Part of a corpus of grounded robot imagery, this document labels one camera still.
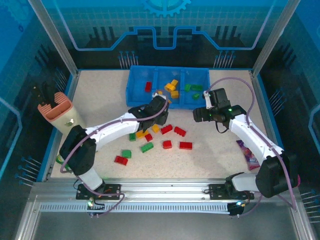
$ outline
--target toy block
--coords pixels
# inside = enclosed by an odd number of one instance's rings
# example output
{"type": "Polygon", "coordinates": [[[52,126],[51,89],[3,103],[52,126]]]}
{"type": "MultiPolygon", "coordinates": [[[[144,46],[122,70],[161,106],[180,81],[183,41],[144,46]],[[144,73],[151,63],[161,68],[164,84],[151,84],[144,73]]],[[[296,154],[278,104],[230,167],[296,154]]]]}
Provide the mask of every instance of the toy block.
{"type": "Polygon", "coordinates": [[[153,126],[151,127],[151,129],[152,129],[152,131],[153,131],[155,134],[160,131],[160,128],[158,127],[157,124],[153,125],[153,126]]]}
{"type": "Polygon", "coordinates": [[[145,135],[148,135],[148,134],[149,134],[148,130],[146,130],[145,132],[143,132],[143,130],[141,130],[141,131],[138,131],[135,133],[135,135],[138,139],[143,138],[145,135]]]}
{"type": "Polygon", "coordinates": [[[178,80],[173,79],[172,82],[171,82],[171,84],[172,84],[173,86],[177,87],[177,85],[178,85],[178,80]]]}
{"type": "Polygon", "coordinates": [[[129,134],[129,141],[134,142],[136,140],[136,134],[135,133],[130,133],[129,134]]]}
{"type": "Polygon", "coordinates": [[[150,142],[153,139],[150,133],[145,135],[144,137],[145,137],[147,142],[150,142]]]}
{"type": "Polygon", "coordinates": [[[184,90],[185,90],[186,92],[189,92],[190,89],[191,89],[191,84],[186,84],[186,85],[184,86],[184,90]]]}
{"type": "Polygon", "coordinates": [[[200,94],[199,94],[199,93],[196,93],[196,94],[193,94],[193,95],[192,95],[192,98],[193,98],[194,100],[198,100],[199,97],[200,97],[200,94]]]}
{"type": "Polygon", "coordinates": [[[151,92],[151,88],[152,88],[152,82],[147,81],[147,82],[145,83],[144,91],[145,91],[146,93],[150,93],[150,92],[151,92]]]}
{"type": "Polygon", "coordinates": [[[165,126],[165,127],[161,128],[160,131],[161,131],[161,133],[163,135],[163,134],[166,134],[166,133],[170,132],[172,129],[173,129],[172,125],[169,124],[168,126],[165,126]]]}
{"type": "Polygon", "coordinates": [[[144,154],[146,151],[149,151],[153,147],[154,147],[154,144],[152,142],[149,142],[149,143],[143,145],[142,147],[140,147],[140,149],[141,149],[141,152],[144,154]]]}
{"type": "Polygon", "coordinates": [[[174,128],[174,132],[177,133],[177,134],[179,134],[179,135],[182,136],[182,137],[184,137],[184,136],[186,135],[186,133],[187,133],[185,130],[181,129],[181,128],[178,127],[178,126],[176,126],[176,127],[174,128]]]}
{"type": "Polygon", "coordinates": [[[179,92],[178,91],[172,91],[171,92],[171,98],[178,99],[179,98],[179,92]]]}
{"type": "Polygon", "coordinates": [[[181,141],[179,143],[180,149],[192,150],[192,142],[181,141]]]}
{"type": "Polygon", "coordinates": [[[176,87],[174,85],[172,85],[171,83],[167,83],[165,86],[164,86],[164,89],[166,91],[168,91],[169,93],[173,92],[174,90],[176,90],[176,87]]]}
{"type": "Polygon", "coordinates": [[[121,156],[126,159],[131,158],[131,151],[130,150],[122,150],[121,156]]]}
{"type": "Polygon", "coordinates": [[[117,164],[127,166],[128,159],[126,159],[125,157],[122,157],[122,156],[116,156],[114,162],[117,164]]]}
{"type": "Polygon", "coordinates": [[[172,143],[170,140],[163,141],[162,143],[163,149],[171,149],[172,148],[172,143]]]}
{"type": "Polygon", "coordinates": [[[204,88],[202,87],[202,85],[191,85],[191,90],[192,91],[203,91],[204,88]]]}

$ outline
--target cable clip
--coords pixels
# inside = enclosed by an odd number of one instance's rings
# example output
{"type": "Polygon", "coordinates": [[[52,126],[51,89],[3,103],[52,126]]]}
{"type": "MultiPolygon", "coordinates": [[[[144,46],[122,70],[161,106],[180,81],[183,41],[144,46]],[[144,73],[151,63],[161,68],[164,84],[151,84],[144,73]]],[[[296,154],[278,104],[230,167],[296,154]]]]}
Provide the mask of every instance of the cable clip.
{"type": "Polygon", "coordinates": [[[272,151],[272,149],[273,149],[273,150],[276,150],[274,145],[271,145],[271,147],[269,147],[269,150],[270,150],[270,151],[272,151]]]}

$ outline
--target blue plastic bin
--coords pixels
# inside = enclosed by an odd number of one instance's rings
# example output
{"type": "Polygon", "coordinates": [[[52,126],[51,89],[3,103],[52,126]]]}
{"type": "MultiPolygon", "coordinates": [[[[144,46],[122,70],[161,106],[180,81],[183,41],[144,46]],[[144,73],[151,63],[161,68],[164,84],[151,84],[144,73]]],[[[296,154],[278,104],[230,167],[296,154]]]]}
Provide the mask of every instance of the blue plastic bin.
{"type": "Polygon", "coordinates": [[[176,90],[179,91],[179,98],[172,99],[171,109],[195,109],[206,105],[201,97],[203,91],[185,91],[185,85],[202,85],[203,90],[210,86],[209,69],[195,67],[170,67],[170,66],[136,66],[132,65],[128,83],[126,85],[126,104],[128,107],[136,107],[148,104],[152,99],[152,93],[161,90],[165,91],[165,85],[171,83],[173,79],[178,80],[176,90]],[[151,92],[145,92],[147,82],[152,82],[151,92]],[[200,94],[198,100],[194,100],[194,94],[200,94]]]}

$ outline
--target glass panel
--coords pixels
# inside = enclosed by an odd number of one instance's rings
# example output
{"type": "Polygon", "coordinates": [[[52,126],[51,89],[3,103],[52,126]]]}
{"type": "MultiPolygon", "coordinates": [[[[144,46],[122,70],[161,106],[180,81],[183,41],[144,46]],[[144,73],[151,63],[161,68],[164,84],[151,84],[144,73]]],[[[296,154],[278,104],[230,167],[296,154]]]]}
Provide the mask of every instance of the glass panel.
{"type": "Polygon", "coordinates": [[[53,129],[31,89],[64,91],[70,76],[28,1],[12,3],[0,1],[0,239],[14,237],[53,129]]]}
{"type": "Polygon", "coordinates": [[[80,69],[252,68],[286,2],[43,1],[80,69]]]}
{"type": "Polygon", "coordinates": [[[297,153],[302,181],[318,186],[320,115],[315,110],[320,104],[319,10],[319,1],[300,2],[260,73],[284,149],[297,153]]]}

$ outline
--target purple packet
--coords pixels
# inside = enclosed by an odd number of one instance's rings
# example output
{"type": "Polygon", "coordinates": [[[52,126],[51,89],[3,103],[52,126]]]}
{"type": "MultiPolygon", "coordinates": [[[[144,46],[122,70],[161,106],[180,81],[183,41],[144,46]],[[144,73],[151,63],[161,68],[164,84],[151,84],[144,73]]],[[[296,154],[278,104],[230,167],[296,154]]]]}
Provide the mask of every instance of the purple packet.
{"type": "Polygon", "coordinates": [[[255,155],[252,151],[247,148],[242,140],[237,140],[236,143],[239,145],[241,152],[244,155],[248,170],[251,171],[253,169],[259,168],[260,164],[256,159],[255,155]]]}

